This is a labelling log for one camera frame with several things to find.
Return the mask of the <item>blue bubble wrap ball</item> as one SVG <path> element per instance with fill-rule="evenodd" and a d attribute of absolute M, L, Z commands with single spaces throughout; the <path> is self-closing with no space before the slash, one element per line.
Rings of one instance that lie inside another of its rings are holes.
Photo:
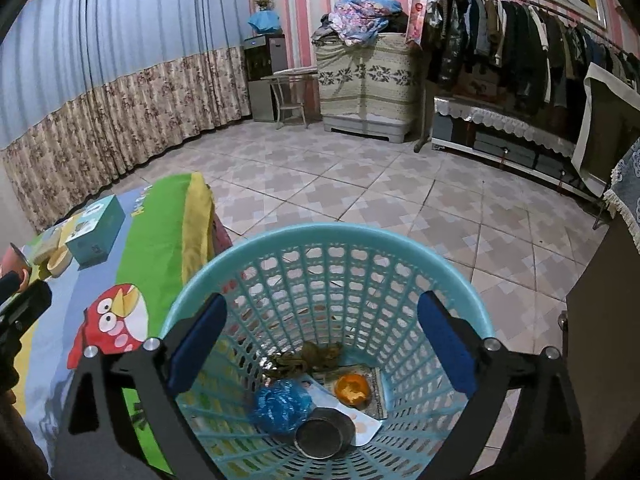
<path fill-rule="evenodd" d="M 266 434 L 289 437 L 314 410 L 314 401 L 296 379 L 281 379 L 260 387 L 250 404 L 250 420 Z"/>

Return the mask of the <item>orange peel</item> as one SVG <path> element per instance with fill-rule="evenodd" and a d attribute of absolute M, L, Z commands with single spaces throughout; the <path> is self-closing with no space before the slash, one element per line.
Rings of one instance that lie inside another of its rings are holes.
<path fill-rule="evenodd" d="M 337 378 L 333 391 L 337 400 L 351 408 L 366 406 L 372 396 L 367 378 L 357 373 L 348 373 Z"/>

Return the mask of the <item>brown paper scrap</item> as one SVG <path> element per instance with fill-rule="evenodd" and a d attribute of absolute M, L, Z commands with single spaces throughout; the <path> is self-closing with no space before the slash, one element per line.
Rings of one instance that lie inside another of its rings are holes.
<path fill-rule="evenodd" d="M 270 356 L 264 375 L 273 380 L 294 378 L 303 374 L 327 372 L 338 367 L 343 346 L 332 342 L 319 346 L 305 341 L 297 351 L 287 351 Z"/>

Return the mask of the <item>snack wrapper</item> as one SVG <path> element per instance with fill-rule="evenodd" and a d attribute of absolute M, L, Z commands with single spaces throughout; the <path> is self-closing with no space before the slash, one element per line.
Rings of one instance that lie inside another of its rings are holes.
<path fill-rule="evenodd" d="M 388 417 L 382 372 L 366 364 L 340 366 L 335 370 L 299 376 L 297 381 L 317 408 L 334 408 L 355 426 L 352 445 L 368 444 Z"/>

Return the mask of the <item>pink mug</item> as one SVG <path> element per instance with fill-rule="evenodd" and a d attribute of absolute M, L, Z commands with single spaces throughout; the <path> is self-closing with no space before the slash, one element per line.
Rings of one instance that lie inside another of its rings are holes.
<path fill-rule="evenodd" d="M 32 274 L 32 266 L 22 253 L 21 249 L 13 243 L 6 248 L 6 252 L 1 258 L 1 276 L 14 273 L 17 276 L 18 292 L 24 292 L 29 285 L 30 274 Z"/>

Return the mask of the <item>cream round bowl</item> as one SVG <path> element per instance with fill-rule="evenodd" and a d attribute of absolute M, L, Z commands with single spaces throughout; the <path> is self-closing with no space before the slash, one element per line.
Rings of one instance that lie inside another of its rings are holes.
<path fill-rule="evenodd" d="M 65 245 L 59 247 L 47 262 L 47 270 L 52 278 L 61 276 L 73 261 L 73 258 L 73 254 Z"/>

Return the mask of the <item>grey cloth pouch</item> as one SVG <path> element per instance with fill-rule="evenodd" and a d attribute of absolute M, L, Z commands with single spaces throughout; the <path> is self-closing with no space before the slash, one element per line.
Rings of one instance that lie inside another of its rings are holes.
<path fill-rule="evenodd" d="M 63 245 L 62 232 L 63 229 L 60 226 L 55 226 L 42 234 L 40 241 L 30 255 L 30 262 L 34 266 L 48 262 L 60 249 Z"/>

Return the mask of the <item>light blue tissue box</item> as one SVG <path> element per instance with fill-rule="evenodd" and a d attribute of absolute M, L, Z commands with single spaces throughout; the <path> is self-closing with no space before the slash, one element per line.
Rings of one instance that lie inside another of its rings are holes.
<path fill-rule="evenodd" d="M 65 246 L 80 266 L 104 261 L 115 243 L 125 213 L 115 195 L 92 203 L 81 213 Z"/>

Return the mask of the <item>colourful cartoon play mat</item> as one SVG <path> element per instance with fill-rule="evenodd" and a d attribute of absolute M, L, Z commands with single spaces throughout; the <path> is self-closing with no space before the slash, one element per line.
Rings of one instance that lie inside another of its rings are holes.
<path fill-rule="evenodd" d="M 183 286 L 231 245 L 199 172 L 115 196 L 125 220 L 108 257 L 91 266 L 73 259 L 58 278 L 48 274 L 51 305 L 23 336 L 16 358 L 17 411 L 48 465 L 84 349 L 127 352 L 158 336 Z M 63 245 L 85 208 L 61 223 Z"/>

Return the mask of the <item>turquoise plastic laundry basket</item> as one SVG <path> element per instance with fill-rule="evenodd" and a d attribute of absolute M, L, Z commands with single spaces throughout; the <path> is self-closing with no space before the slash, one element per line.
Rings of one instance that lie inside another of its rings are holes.
<path fill-rule="evenodd" d="M 271 231 L 233 247 L 191 278 L 165 327 L 213 294 L 226 324 L 178 404 L 228 479 L 415 479 L 449 436 L 465 397 L 452 388 L 418 321 L 434 292 L 480 336 L 494 331 L 471 284 L 413 240 L 341 222 Z M 255 392 L 282 374 L 322 382 L 333 367 L 372 372 L 383 393 L 381 426 L 332 460 L 300 454 L 250 411 Z"/>

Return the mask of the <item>blue floral lace cloth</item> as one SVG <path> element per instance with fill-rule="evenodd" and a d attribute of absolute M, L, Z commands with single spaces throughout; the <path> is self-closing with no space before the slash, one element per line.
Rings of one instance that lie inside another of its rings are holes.
<path fill-rule="evenodd" d="M 637 139 L 615 165 L 604 202 L 612 216 L 619 214 L 640 252 L 640 139 Z"/>

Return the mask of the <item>blue and floral curtain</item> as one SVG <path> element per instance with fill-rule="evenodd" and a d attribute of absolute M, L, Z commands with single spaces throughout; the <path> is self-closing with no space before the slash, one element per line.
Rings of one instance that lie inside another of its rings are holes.
<path fill-rule="evenodd" d="M 248 0 L 27 0 L 1 45 L 1 161 L 44 229 L 250 112 Z"/>

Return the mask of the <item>television with cloth cover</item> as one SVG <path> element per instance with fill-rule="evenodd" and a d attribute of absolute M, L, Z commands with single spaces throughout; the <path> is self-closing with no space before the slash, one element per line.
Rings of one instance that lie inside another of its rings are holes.
<path fill-rule="evenodd" d="M 588 192 L 601 197 L 612 170 L 639 137 L 639 93 L 591 63 L 585 79 L 582 114 L 572 165 Z"/>

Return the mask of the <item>low tv cabinet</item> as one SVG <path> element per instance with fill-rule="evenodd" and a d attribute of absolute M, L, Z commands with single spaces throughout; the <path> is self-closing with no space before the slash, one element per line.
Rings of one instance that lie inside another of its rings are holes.
<path fill-rule="evenodd" d="M 488 160 L 594 203 L 572 164 L 575 144 L 541 128 L 472 102 L 433 99 L 433 148 L 443 148 Z"/>

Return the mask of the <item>small folding table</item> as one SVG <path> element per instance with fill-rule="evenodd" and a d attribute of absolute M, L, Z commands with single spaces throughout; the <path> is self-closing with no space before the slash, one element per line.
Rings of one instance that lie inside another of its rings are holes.
<path fill-rule="evenodd" d="M 277 70 L 271 75 L 263 76 L 271 94 L 276 101 L 276 125 L 278 129 L 285 126 L 288 119 L 298 116 L 305 128 L 309 127 L 306 112 L 307 87 L 317 79 L 319 73 L 316 66 L 304 66 Z"/>

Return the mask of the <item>water dispenser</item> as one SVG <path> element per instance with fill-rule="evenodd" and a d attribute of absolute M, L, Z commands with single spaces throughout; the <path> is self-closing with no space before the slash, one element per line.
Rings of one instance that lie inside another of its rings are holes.
<path fill-rule="evenodd" d="M 277 118 L 276 98 L 269 78 L 288 68 L 285 36 L 259 35 L 242 43 L 250 112 L 255 122 L 274 122 Z"/>

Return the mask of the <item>blue covered plant pot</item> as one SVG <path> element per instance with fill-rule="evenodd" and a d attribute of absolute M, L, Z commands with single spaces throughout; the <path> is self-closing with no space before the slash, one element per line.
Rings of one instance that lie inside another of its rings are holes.
<path fill-rule="evenodd" d="M 254 0 L 256 11 L 248 18 L 252 33 L 259 35 L 280 35 L 282 25 L 280 16 L 274 10 L 272 0 Z"/>

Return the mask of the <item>cabinet with patterned cover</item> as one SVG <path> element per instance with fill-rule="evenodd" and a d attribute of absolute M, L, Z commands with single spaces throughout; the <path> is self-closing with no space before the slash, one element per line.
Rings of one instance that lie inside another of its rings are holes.
<path fill-rule="evenodd" d="M 421 111 L 422 52 L 397 32 L 349 47 L 329 36 L 314 47 L 323 127 L 401 144 Z"/>

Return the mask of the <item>clothes rack with garments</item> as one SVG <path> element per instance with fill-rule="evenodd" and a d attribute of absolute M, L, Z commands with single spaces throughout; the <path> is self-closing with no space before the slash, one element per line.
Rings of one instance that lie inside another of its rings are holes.
<path fill-rule="evenodd" d="M 412 0 L 406 38 L 425 52 L 424 140 L 442 114 L 569 155 L 596 86 L 639 107 L 638 58 L 528 0 Z"/>

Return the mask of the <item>pile of folded bedding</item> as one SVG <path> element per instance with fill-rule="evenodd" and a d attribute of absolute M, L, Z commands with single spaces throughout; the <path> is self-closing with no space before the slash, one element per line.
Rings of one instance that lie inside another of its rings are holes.
<path fill-rule="evenodd" d="M 403 34 L 408 15 L 397 0 L 338 0 L 311 35 L 314 46 L 337 39 L 346 47 L 373 44 L 380 32 Z"/>

